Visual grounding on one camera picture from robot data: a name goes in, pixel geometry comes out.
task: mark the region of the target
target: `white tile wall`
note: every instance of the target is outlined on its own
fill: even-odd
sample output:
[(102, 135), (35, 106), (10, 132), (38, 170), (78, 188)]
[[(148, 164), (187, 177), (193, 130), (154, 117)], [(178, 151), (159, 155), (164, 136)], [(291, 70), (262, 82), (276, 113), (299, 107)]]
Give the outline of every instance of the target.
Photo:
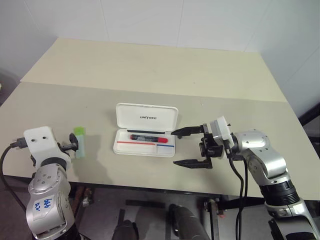
[(261, 52), (300, 115), (319, 101), (319, 5), (319, 0), (0, 0), (0, 73), (19, 80), (55, 37)]
[(107, 41), (99, 0), (26, 0), (44, 34), (84, 40)]
[(270, 0), (184, 0), (180, 47), (244, 51)]
[(175, 46), (183, 0), (101, 0), (113, 42)]

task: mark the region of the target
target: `floor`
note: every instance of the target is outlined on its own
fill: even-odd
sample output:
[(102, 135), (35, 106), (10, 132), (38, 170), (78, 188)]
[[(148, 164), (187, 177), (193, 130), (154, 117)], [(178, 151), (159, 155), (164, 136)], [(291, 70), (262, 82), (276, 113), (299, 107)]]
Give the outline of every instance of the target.
[[(29, 194), (27, 184), (7, 177), (8, 182), (27, 204)], [(0, 185), (0, 239), (30, 240), (25, 213), (12, 198), (10, 193)], [(124, 219), (136, 222), (140, 240), (176, 240), (170, 226), (166, 224), (166, 211), (170, 204), (187, 207), (199, 219), (210, 236), (210, 216), (202, 208), (203, 197), (150, 191), (138, 191), (115, 188), (96, 188), (93, 194), (94, 203), (81, 208), (77, 214), (76, 224), (79, 232), (91, 240), (111, 240), (118, 223), (120, 209), (125, 210)], [(133, 206), (132, 201), (148, 201), (150, 206)], [(224, 212), (218, 218), (221, 240), (235, 239), (236, 209)], [(270, 219), (263, 205), (247, 207), (242, 215), (242, 239), (272, 240), (268, 220)]]

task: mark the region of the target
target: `table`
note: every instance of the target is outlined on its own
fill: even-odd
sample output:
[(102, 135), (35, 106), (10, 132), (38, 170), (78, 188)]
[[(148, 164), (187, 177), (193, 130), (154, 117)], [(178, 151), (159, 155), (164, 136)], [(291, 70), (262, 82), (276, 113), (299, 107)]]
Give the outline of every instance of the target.
[[(320, 161), (294, 112), (285, 101), (262, 101), (126, 90), (99, 89), (22, 82), (0, 107), (0, 151), (24, 130), (53, 128), (56, 139), (68, 142), (75, 126), (86, 127), (86, 158), (74, 159), (68, 180), (80, 183), (142, 187), (209, 194), (239, 194), (239, 180), (228, 161), (214, 159), (213, 169), (188, 169), (173, 161), (201, 158), (200, 135), (176, 140), (173, 158), (117, 155), (113, 143), (118, 129), (119, 102), (173, 106), (179, 109), (177, 128), (208, 123), (224, 115), (233, 132), (256, 128), (268, 134), (272, 146), (287, 162), (299, 195), (320, 199)], [(243, 165), (235, 162), (240, 173)], [(32, 167), (27, 148), (12, 150), (4, 163), (4, 174), (30, 177)], [(261, 197), (249, 176), (248, 196)]]

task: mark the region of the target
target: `unitree logo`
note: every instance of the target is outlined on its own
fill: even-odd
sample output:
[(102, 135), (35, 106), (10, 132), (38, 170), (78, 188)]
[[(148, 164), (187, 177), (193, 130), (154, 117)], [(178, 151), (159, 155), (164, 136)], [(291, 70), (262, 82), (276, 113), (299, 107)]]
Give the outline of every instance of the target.
[(157, 119), (155, 116), (140, 116), (141, 119)]

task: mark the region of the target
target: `white pen case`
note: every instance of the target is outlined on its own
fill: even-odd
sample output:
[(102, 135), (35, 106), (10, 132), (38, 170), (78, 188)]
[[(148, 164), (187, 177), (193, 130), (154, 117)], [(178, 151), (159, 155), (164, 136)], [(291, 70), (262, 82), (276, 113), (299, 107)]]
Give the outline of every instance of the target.
[[(115, 109), (120, 128), (113, 144), (116, 154), (167, 158), (175, 155), (175, 136), (171, 132), (176, 129), (176, 107), (118, 103)], [(167, 142), (146, 141), (144, 137), (134, 140), (132, 135), (165, 138)]]

